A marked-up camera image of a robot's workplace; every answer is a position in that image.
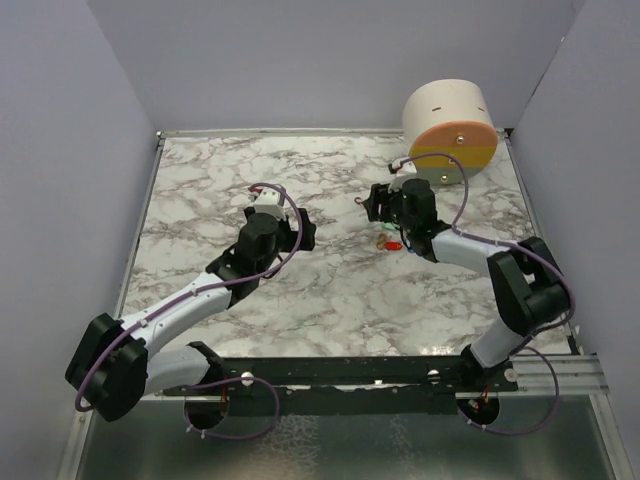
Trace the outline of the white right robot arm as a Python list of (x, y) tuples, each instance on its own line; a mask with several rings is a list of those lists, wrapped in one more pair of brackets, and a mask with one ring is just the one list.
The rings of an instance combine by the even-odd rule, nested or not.
[(369, 221), (396, 226), (417, 256), (490, 279), (498, 318), (461, 353), (459, 378), (467, 389), (486, 388), (495, 379), (496, 367), (544, 325), (571, 311), (569, 287), (541, 238), (511, 243), (456, 231), (438, 218), (435, 193), (423, 179), (408, 180), (397, 190), (376, 183), (362, 205)]

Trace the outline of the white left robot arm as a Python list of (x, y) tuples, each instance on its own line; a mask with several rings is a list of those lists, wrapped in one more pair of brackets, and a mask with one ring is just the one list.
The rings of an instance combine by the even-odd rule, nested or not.
[(316, 226), (304, 208), (287, 218), (245, 211), (237, 241), (203, 273), (155, 305), (115, 319), (107, 313), (88, 324), (65, 372), (75, 388), (75, 408), (94, 410), (106, 421), (127, 414), (146, 394), (189, 384), (206, 395), (220, 385), (221, 371), (193, 346), (169, 355), (164, 347), (198, 322), (251, 295), (299, 251), (315, 247)]

